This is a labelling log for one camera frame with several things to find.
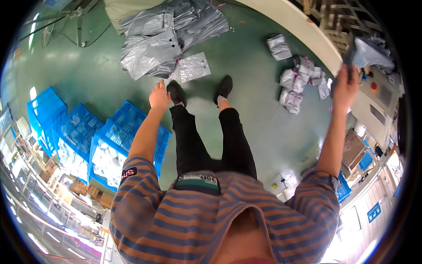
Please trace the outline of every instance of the leg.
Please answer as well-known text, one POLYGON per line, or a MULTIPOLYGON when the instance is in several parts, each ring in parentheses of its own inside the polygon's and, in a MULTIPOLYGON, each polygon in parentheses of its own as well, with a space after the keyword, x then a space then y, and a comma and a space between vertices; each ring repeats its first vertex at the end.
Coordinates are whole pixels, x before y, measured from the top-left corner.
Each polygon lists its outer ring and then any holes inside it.
POLYGON ((176 82, 167 86, 172 101, 177 104, 170 108, 173 130, 176 136, 177 174, 207 169, 211 158, 196 131, 195 116, 185 109, 186 101, 176 82))
POLYGON ((239 113, 234 108, 225 108, 220 112, 219 119, 223 130, 223 162, 256 179, 254 157, 243 133, 239 113))
POLYGON ((227 101, 233 86, 232 79, 225 77, 220 84, 215 101, 220 109, 220 123, 223 130, 222 162, 228 168, 257 178, 254 157, 243 133, 239 113, 227 101))

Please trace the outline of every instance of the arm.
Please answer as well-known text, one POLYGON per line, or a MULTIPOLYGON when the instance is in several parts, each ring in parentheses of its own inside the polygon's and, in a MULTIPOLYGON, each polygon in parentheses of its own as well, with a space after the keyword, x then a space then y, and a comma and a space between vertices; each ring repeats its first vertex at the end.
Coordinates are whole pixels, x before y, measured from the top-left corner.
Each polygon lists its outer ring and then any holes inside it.
POLYGON ((309 222, 300 220, 304 224, 300 230, 295 231, 300 234, 302 241, 287 245, 297 246, 295 256, 303 263, 316 263, 320 260, 338 224, 340 204, 335 194, 335 179, 333 181, 331 175, 337 177, 340 171, 347 109, 353 103, 358 91, 357 71, 353 74, 351 84, 348 84, 347 80, 347 68, 343 65, 338 76, 338 85, 334 90, 330 127, 316 169, 308 170, 303 175, 295 195, 285 203, 309 220, 309 222))
POLYGON ((347 109, 354 102, 358 88, 358 73, 354 68, 348 83, 347 66, 343 65, 338 75, 338 84, 333 94, 333 112, 327 137, 322 146, 316 169, 337 177, 343 158, 344 137, 346 134, 347 109))
POLYGON ((149 95, 151 110, 136 132, 129 156, 137 155, 153 163, 158 126, 170 102, 170 92, 166 93, 164 80, 161 80, 149 95))
POLYGON ((126 261, 131 259, 128 254, 131 249, 125 242, 140 239, 149 231, 154 212, 164 196, 153 166, 158 126, 170 103, 163 80, 152 89, 149 103, 151 110, 133 139, 111 205, 110 234, 126 261))

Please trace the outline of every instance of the black shoe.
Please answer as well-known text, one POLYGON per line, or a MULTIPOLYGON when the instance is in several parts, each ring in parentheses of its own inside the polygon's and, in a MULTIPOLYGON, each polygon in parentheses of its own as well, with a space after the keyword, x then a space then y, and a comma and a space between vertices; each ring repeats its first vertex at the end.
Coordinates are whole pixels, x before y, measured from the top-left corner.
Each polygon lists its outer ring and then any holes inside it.
POLYGON ((226 75, 224 79, 221 81, 220 86, 214 96, 214 103, 218 106, 217 97, 221 95, 222 97, 227 98, 232 91, 233 88, 233 80, 230 75, 226 75))
POLYGON ((167 92, 170 92, 170 98, 173 104, 182 102, 184 107, 186 107, 186 100, 183 97, 182 87, 180 87, 176 81, 173 80, 167 85, 167 92))

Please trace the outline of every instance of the blue sign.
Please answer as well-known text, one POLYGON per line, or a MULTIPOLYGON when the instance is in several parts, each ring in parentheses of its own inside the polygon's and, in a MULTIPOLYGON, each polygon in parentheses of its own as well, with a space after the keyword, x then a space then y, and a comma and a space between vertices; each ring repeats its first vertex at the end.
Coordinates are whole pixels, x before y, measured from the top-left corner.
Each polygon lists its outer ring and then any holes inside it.
POLYGON ((381 207, 379 203, 376 203, 376 205, 374 205, 372 209, 369 210, 369 212, 367 213, 369 222, 372 222, 380 214, 381 214, 381 207))

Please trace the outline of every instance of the striped shirt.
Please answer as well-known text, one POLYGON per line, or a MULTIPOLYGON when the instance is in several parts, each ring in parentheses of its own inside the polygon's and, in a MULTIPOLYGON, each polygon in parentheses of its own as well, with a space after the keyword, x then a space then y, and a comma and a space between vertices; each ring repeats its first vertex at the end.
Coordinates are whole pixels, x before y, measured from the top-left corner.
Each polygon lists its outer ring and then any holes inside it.
POLYGON ((283 203, 259 181, 240 173, 193 172, 189 178, 178 177, 165 192, 146 159, 132 155, 123 169, 110 233, 128 263, 209 263, 232 220, 247 208, 281 263, 317 261, 337 228, 338 182, 326 173, 307 171, 295 195, 283 203), (213 179, 218 193, 208 194, 206 190, 216 190, 213 179), (186 190, 192 182, 205 191, 186 190))

